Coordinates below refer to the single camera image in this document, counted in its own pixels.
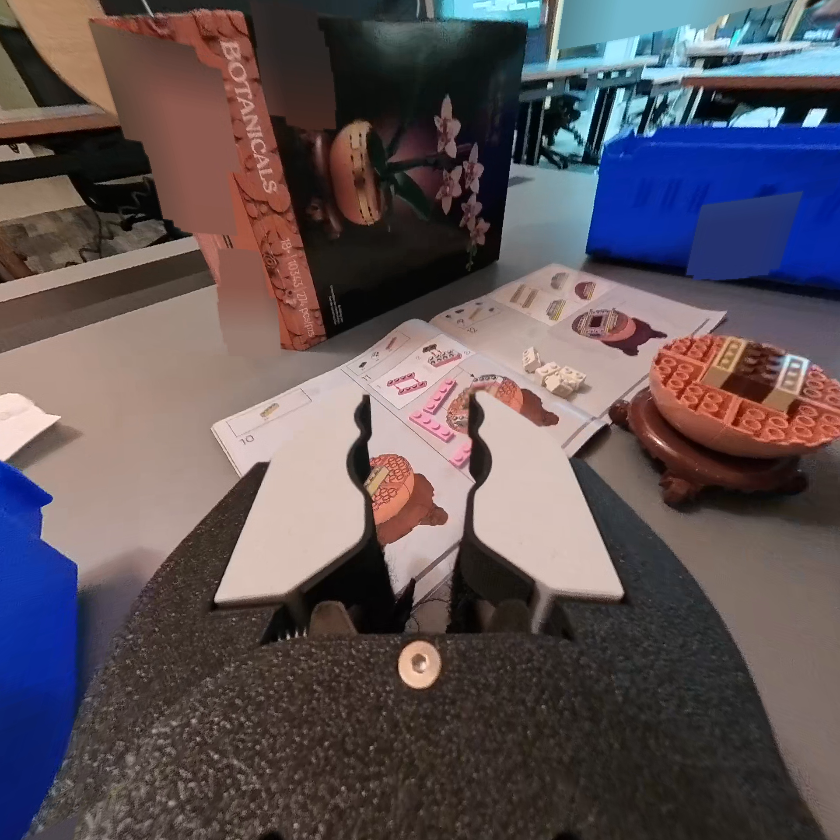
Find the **tan brick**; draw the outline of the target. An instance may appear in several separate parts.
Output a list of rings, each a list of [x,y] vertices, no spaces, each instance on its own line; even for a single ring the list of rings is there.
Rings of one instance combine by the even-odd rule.
[[[721,337],[720,346],[700,377],[699,383],[722,390],[726,381],[738,368],[749,344],[750,341],[746,339]]]
[[[766,387],[760,404],[787,413],[804,393],[813,370],[814,363],[804,356],[790,352],[772,353],[760,372],[761,383]]]

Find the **wooden office desk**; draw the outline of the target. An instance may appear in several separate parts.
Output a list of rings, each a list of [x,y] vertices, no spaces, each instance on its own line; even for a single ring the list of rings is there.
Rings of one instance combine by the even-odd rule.
[[[680,86],[728,92],[839,92],[839,46],[703,70],[684,76]]]

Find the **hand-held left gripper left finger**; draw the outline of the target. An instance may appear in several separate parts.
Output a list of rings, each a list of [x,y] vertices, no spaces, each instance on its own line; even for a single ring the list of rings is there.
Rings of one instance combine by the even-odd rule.
[[[217,607],[383,598],[375,534],[371,398],[330,394],[305,410],[271,456],[214,594]]]

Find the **round orange lego pot build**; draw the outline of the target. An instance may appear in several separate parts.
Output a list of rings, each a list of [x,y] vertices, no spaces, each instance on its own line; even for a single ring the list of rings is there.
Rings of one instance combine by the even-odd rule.
[[[724,388],[699,383],[724,335],[666,343],[656,354],[648,388],[666,421],[691,441],[717,452],[770,459],[809,455],[838,440],[839,382],[815,364],[804,393],[787,413],[760,404],[760,380],[771,354],[786,352],[750,340]]]

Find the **beige curved panel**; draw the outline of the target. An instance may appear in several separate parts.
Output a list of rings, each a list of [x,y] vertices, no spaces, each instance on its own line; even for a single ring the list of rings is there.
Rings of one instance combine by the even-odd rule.
[[[113,117],[117,109],[90,29],[99,1],[9,1],[17,23],[45,63],[72,90]]]

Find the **grey desk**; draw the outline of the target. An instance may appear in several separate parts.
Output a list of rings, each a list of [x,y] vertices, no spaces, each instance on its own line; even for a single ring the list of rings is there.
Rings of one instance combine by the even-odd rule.
[[[516,166],[500,260],[304,353],[229,356],[216,291],[196,258],[108,277],[99,299],[2,330],[2,392],[62,421],[15,465],[53,495],[45,536],[77,563],[79,688],[165,557],[235,483],[211,425],[361,353],[408,319],[427,320],[557,263],[698,308],[727,334],[806,355],[838,376],[838,295],[690,280],[585,260],[593,174]],[[706,591],[749,664],[777,740],[827,837],[838,838],[838,449],[808,462],[800,495],[708,494],[669,509],[625,433],[581,456],[668,544]]]

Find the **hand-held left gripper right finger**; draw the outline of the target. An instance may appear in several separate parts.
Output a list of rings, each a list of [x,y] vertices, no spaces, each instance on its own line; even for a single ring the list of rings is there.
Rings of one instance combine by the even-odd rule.
[[[545,631],[567,602],[625,590],[569,457],[496,397],[469,397],[469,473],[455,631]]]

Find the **open building instruction booklet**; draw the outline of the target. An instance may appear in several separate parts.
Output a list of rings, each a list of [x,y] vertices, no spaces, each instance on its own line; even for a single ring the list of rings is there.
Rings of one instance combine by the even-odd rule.
[[[219,421],[213,434],[243,476],[270,461],[306,409],[349,389],[370,395],[374,516],[394,589],[414,580],[418,604],[442,590],[455,564],[471,477],[448,457],[467,434],[471,392],[492,394],[572,457],[609,426],[614,402],[646,385],[667,340],[711,333],[726,317],[549,265],[429,322],[405,321],[339,368]],[[542,363],[585,374],[582,388],[563,399],[541,386],[522,369],[531,346]],[[455,437],[442,443],[408,415],[446,378],[457,380],[444,407]]]

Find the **white paper bag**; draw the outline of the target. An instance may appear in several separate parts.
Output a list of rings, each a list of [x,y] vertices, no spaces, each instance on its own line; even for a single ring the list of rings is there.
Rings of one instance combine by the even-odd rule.
[[[18,451],[60,421],[24,395],[1,395],[1,461],[8,462]]]

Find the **dark building set box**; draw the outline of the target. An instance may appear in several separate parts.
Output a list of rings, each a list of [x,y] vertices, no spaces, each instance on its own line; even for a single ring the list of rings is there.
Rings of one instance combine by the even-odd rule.
[[[95,17],[228,350],[308,350],[498,260],[527,26],[408,2]]]

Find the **blue plastic bin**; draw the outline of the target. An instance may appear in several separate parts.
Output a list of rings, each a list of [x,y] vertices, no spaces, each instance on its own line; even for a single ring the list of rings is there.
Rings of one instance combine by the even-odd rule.
[[[586,251],[838,291],[839,129],[682,127],[602,155]]]
[[[42,536],[52,496],[1,464],[1,838],[29,829],[77,710],[77,565]]]

